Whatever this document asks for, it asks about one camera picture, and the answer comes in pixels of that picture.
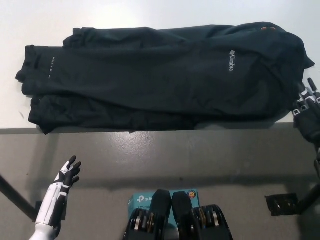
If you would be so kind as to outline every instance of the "white table surface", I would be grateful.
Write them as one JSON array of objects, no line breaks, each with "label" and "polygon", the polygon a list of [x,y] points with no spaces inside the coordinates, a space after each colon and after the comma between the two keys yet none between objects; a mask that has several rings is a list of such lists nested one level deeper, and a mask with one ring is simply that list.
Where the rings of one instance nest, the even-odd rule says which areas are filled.
[{"label": "white table surface", "polygon": [[[319,0],[1,0],[0,132],[39,132],[28,122],[31,99],[15,79],[27,45],[62,46],[73,28],[82,27],[168,29],[271,22],[299,36],[308,56],[320,63],[319,9]],[[306,70],[304,78],[312,77],[320,88],[319,73],[316,66]],[[288,114],[276,125],[292,122]]]}]

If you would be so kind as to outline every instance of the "white robotic arm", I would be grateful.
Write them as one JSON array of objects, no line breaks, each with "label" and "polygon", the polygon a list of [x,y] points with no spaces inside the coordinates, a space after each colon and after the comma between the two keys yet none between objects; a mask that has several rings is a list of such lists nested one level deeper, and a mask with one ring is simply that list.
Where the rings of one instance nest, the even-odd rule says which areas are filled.
[{"label": "white robotic arm", "polygon": [[77,175],[81,162],[72,166],[75,161],[76,156],[67,161],[49,186],[35,222],[35,232],[29,240],[54,240],[58,237],[69,190],[79,181]]}]

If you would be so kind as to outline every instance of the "black jacket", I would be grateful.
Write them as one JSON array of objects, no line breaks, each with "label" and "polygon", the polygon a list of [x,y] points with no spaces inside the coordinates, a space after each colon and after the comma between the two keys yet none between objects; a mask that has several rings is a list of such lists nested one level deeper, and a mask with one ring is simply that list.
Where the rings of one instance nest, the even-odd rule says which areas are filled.
[{"label": "black jacket", "polygon": [[17,79],[29,120],[128,130],[193,129],[287,111],[314,65],[297,36],[265,22],[180,29],[75,28],[62,47],[27,46]]}]

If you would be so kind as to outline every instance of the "gray floor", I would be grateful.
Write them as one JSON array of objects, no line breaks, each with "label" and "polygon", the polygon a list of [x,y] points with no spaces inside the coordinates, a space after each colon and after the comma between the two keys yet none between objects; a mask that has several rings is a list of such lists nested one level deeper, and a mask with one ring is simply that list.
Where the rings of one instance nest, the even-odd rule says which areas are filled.
[{"label": "gray floor", "polygon": [[[271,217],[265,196],[316,182],[314,150],[296,130],[1,135],[0,173],[29,201],[41,200],[68,158],[83,162],[60,240],[120,240],[127,203],[141,190],[198,188],[218,204],[235,240],[320,238],[320,206]],[[27,240],[34,224],[0,195],[1,239]]]}]

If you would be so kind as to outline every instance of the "teal box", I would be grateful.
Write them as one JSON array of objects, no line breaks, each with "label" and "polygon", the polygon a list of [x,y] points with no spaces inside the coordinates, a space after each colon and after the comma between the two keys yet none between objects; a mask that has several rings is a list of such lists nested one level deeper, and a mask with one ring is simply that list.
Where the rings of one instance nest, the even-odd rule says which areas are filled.
[{"label": "teal box", "polygon": [[[181,192],[184,191],[188,194],[188,196],[191,199],[192,207],[197,208],[199,207],[199,196],[198,196],[198,191],[197,189],[181,189],[181,190],[171,190],[170,194],[171,197],[173,196],[174,193],[176,192]],[[129,200],[128,202],[128,217],[131,217],[132,212],[135,209],[145,209],[149,210],[150,209],[150,204],[153,195],[155,194],[155,191],[153,192],[138,192],[135,193]],[[174,218],[174,214],[171,208],[169,220],[168,220],[168,225],[167,225],[167,231],[165,234],[166,239],[174,239],[178,236],[178,228],[177,228],[177,223]]]}]

